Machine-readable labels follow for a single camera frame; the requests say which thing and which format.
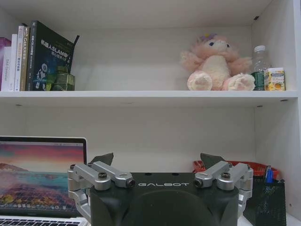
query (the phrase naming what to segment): screen wallpaper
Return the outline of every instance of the screen wallpaper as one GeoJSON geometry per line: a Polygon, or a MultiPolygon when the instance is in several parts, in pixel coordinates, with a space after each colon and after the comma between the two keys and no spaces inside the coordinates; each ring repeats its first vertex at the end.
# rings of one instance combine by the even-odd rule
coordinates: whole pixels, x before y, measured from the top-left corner
{"type": "Polygon", "coordinates": [[[0,209],[77,212],[67,169],[83,163],[83,152],[82,144],[0,143],[0,209]]]}

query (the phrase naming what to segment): white bookshelf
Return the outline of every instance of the white bookshelf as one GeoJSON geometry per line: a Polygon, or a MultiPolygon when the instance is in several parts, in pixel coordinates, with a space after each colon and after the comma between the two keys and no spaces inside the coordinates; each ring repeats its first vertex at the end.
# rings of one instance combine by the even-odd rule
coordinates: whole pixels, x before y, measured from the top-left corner
{"type": "Polygon", "coordinates": [[[128,171],[189,172],[201,151],[271,164],[300,225],[300,0],[0,1],[0,36],[34,19],[80,35],[76,91],[0,92],[0,135],[86,137],[89,160],[114,152],[128,171]],[[188,91],[180,52],[212,32],[243,57],[266,45],[287,91],[188,91]]]}
{"type": "Polygon", "coordinates": [[[297,98],[297,91],[0,92],[0,103],[35,107],[263,107],[297,98]]]}

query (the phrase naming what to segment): book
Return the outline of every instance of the book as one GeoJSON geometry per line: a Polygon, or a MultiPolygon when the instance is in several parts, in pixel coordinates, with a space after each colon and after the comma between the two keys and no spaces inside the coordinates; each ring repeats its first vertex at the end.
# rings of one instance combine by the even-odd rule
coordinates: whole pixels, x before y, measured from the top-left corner
{"type": "Polygon", "coordinates": [[[24,38],[23,38],[22,60],[21,60],[20,91],[25,91],[26,88],[29,36],[30,36],[30,27],[25,27],[24,38]]]}
{"type": "Polygon", "coordinates": [[[1,91],[8,91],[9,88],[10,55],[11,55],[11,47],[10,46],[4,47],[1,91]]]}
{"type": "Polygon", "coordinates": [[[23,36],[24,36],[24,26],[19,26],[18,42],[17,42],[17,56],[16,56],[16,74],[15,74],[15,89],[14,89],[15,91],[20,91],[23,36]]]}
{"type": "Polygon", "coordinates": [[[16,58],[17,58],[17,43],[18,35],[13,34],[11,36],[11,54],[10,54],[10,69],[9,69],[9,85],[8,90],[15,90],[15,75],[16,75],[16,58]]]}
{"type": "Polygon", "coordinates": [[[4,59],[4,48],[11,45],[11,41],[0,37],[0,90],[1,90],[1,83],[2,83],[2,74],[3,74],[3,59],[4,59]]]}
{"type": "Polygon", "coordinates": [[[48,91],[57,68],[71,69],[73,43],[39,21],[32,21],[26,90],[48,91]]]}

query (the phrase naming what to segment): black pen holder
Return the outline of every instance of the black pen holder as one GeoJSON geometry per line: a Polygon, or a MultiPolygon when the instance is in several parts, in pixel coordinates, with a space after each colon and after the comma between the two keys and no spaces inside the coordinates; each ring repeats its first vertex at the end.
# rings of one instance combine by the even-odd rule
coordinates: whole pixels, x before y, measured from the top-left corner
{"type": "Polygon", "coordinates": [[[244,211],[253,226],[286,226],[285,184],[277,182],[265,183],[263,177],[253,178],[253,195],[244,211]]]}

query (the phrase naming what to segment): book spine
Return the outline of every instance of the book spine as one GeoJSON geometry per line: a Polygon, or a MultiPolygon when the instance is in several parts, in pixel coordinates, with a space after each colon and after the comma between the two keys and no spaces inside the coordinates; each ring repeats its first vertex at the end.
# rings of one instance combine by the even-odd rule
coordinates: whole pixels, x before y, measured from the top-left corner
{"type": "Polygon", "coordinates": [[[4,47],[1,91],[8,91],[11,47],[4,47]]]}
{"type": "Polygon", "coordinates": [[[11,55],[10,55],[9,87],[8,87],[9,91],[15,90],[17,42],[18,42],[18,35],[13,34],[11,37],[11,55]]]}
{"type": "Polygon", "coordinates": [[[2,73],[3,73],[3,58],[4,58],[4,39],[0,37],[0,90],[1,90],[1,83],[2,83],[2,73]]]}
{"type": "Polygon", "coordinates": [[[33,91],[32,79],[33,79],[33,71],[34,71],[34,57],[35,57],[35,49],[36,49],[36,39],[37,39],[37,21],[32,21],[31,24],[31,34],[29,39],[29,54],[28,54],[28,70],[27,70],[27,78],[26,78],[26,90],[33,91]]]}
{"type": "Polygon", "coordinates": [[[23,51],[24,26],[19,26],[17,58],[16,58],[16,75],[15,75],[15,91],[20,91],[21,80],[21,59],[23,51]]]}
{"type": "Polygon", "coordinates": [[[23,38],[22,62],[21,62],[20,91],[25,91],[25,89],[26,89],[29,33],[30,33],[30,27],[25,27],[24,28],[24,38],[23,38]]]}

